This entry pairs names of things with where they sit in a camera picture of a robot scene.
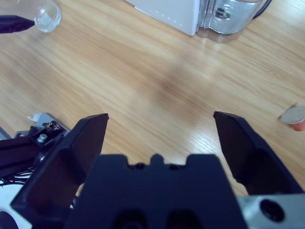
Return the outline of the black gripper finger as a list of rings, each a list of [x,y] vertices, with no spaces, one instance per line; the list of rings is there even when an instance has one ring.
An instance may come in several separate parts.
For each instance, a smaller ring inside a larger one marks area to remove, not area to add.
[[[91,115],[45,156],[11,202],[34,229],[61,229],[91,165],[101,153],[108,114]]]
[[[25,31],[35,25],[35,22],[16,15],[0,16],[0,34]]]
[[[226,162],[249,195],[303,193],[276,153],[244,118],[220,111],[213,117]]]

